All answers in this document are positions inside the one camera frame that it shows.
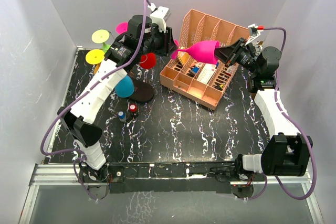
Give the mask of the red wine glass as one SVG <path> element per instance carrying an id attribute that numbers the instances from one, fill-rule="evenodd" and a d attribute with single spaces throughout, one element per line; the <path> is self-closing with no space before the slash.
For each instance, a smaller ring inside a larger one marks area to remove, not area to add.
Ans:
<path id="1" fill-rule="evenodd" d="M 141 56 L 139 66 L 143 69 L 151 69 L 156 65 L 156 55 L 154 53 L 148 53 Z"/>

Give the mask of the orange wine glass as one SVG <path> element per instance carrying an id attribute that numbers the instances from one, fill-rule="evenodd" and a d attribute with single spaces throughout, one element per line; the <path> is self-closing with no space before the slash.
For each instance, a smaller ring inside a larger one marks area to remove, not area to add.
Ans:
<path id="1" fill-rule="evenodd" d="M 101 49 L 93 49 L 86 54 L 86 62 L 90 65 L 94 65 L 94 74 L 98 72 L 103 60 L 104 51 Z"/>

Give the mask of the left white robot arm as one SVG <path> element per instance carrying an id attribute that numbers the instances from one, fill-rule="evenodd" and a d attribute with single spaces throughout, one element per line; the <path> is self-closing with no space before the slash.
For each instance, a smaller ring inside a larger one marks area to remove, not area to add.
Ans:
<path id="1" fill-rule="evenodd" d="M 100 67 L 80 97 L 58 111 L 63 125 L 78 142 L 84 162 L 91 168 L 91 177 L 98 182 L 104 181 L 109 172 L 99 143 L 103 130 L 94 124 L 97 113 L 143 55 L 168 57 L 177 49 L 172 28 L 166 24 L 169 16 L 169 11 L 161 8 L 150 16 L 134 15 L 126 31 L 119 33 L 107 49 L 97 50 L 102 55 L 96 62 Z"/>

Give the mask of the blue wine glass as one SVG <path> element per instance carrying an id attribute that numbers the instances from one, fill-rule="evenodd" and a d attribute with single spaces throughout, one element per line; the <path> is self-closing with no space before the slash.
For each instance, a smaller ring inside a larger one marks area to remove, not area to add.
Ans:
<path id="1" fill-rule="evenodd" d="M 135 87 L 132 79 L 126 75 L 116 86 L 115 93 L 121 98 L 128 98 L 133 95 Z"/>

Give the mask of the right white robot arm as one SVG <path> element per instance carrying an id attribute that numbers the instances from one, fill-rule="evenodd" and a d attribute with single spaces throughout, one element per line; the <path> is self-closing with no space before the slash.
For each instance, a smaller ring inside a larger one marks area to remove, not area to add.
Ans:
<path id="1" fill-rule="evenodd" d="M 248 91 L 254 95 L 254 103 L 259 107 L 270 135 L 261 154 L 238 156 L 235 176 L 240 180 L 247 180 L 253 172 L 271 176 L 303 176 L 312 140 L 302 136 L 281 107 L 275 78 L 281 51 L 273 46 L 260 49 L 240 38 L 230 46 L 216 48 L 214 55 L 226 66 L 237 63 L 250 72 Z"/>

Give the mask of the magenta wine glass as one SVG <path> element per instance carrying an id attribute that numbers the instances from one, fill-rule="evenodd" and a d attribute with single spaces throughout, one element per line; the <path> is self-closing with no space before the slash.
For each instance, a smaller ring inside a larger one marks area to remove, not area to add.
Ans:
<path id="1" fill-rule="evenodd" d="M 219 46 L 220 42 L 216 40 L 199 41 L 189 48 L 175 50 L 172 53 L 171 58 L 175 59 L 179 52 L 186 52 L 198 62 L 215 65 L 217 63 L 215 49 Z"/>
<path id="2" fill-rule="evenodd" d="M 127 32 L 128 30 L 128 22 L 122 22 L 116 26 L 116 32 L 118 34 L 122 34 L 124 32 Z"/>

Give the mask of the green wine glass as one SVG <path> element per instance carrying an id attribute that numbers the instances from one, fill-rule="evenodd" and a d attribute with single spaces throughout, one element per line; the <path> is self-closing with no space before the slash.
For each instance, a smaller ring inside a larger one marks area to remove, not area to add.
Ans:
<path id="1" fill-rule="evenodd" d="M 110 45 L 108 45 L 106 42 L 110 37 L 110 33 L 105 29 L 99 29 L 96 30 L 92 36 L 91 40 L 96 44 L 102 44 L 102 50 L 107 51 L 110 48 Z"/>

